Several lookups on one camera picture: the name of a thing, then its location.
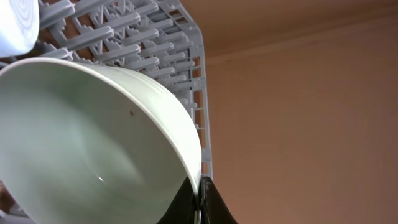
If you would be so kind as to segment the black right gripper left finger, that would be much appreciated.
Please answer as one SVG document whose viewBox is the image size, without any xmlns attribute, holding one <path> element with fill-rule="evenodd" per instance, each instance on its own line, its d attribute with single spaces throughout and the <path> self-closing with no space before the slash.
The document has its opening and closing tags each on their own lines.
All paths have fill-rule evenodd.
<svg viewBox="0 0 398 224">
<path fill-rule="evenodd" d="M 195 198 L 189 178 L 187 177 L 169 208 L 157 224 L 194 224 Z"/>
</svg>

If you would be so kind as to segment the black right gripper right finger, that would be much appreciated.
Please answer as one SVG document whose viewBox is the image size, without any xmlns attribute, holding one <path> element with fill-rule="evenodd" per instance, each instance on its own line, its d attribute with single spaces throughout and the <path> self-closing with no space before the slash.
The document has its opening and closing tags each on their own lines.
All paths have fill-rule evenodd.
<svg viewBox="0 0 398 224">
<path fill-rule="evenodd" d="M 200 206 L 202 224 L 238 224 L 214 182 L 207 176 L 200 183 Z"/>
</svg>

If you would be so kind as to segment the mint green bowl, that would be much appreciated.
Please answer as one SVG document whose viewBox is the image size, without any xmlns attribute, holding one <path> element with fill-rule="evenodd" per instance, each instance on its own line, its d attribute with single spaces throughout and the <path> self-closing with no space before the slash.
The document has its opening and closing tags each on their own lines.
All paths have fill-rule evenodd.
<svg viewBox="0 0 398 224">
<path fill-rule="evenodd" d="M 157 223 L 201 144 L 181 102 L 133 70 L 30 58 L 1 70 L 1 180 L 36 223 Z"/>
</svg>

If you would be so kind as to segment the light blue bowl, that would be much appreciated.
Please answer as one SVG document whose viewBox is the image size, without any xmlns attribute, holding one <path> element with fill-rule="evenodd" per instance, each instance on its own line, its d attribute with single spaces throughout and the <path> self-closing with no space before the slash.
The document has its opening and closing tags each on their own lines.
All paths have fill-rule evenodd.
<svg viewBox="0 0 398 224">
<path fill-rule="evenodd" d="M 1 0 L 1 58 L 30 52 L 38 34 L 38 0 Z"/>
</svg>

